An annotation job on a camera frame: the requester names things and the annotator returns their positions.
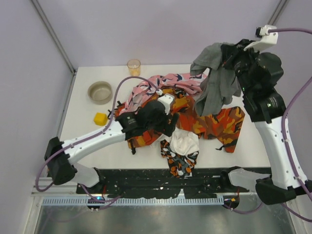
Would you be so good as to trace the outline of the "grey cloth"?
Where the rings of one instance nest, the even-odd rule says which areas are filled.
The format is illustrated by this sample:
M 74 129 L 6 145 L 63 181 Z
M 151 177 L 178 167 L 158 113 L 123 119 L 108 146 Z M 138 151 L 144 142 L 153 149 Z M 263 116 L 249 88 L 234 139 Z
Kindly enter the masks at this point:
M 221 46 L 228 43 L 213 43 L 203 49 L 190 67 L 190 75 L 198 76 L 209 70 L 201 82 L 202 94 L 195 101 L 194 109 L 199 116 L 218 114 L 223 105 L 231 104 L 233 96 L 241 96 L 241 88 L 233 70 L 222 67 Z

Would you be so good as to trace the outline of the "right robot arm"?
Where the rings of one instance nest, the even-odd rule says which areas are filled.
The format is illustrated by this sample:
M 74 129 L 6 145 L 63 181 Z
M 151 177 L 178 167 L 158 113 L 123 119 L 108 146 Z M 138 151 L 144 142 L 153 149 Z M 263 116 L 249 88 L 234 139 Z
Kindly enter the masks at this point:
M 269 158 L 271 174 L 235 167 L 229 182 L 255 191 L 266 205 L 284 203 L 299 195 L 312 196 L 312 182 L 303 172 L 293 148 L 283 97 L 275 90 L 283 76 L 281 59 L 269 52 L 245 49 L 249 40 L 222 45 L 223 68 L 234 71 L 243 93 L 244 108 L 260 133 Z

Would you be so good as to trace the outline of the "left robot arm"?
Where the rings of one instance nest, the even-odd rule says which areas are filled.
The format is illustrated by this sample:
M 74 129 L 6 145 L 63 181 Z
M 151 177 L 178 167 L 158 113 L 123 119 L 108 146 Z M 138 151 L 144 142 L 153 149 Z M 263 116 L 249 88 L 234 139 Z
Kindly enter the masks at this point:
M 73 181 L 91 188 L 100 183 L 100 173 L 96 168 L 78 164 L 85 156 L 106 146 L 141 136 L 150 129 L 170 137 L 178 120 L 178 114 L 170 114 L 173 101 L 171 95 L 164 95 L 149 101 L 137 112 L 120 114 L 101 130 L 66 141 L 60 141 L 58 137 L 50 139 L 44 159 L 53 184 L 62 185 Z

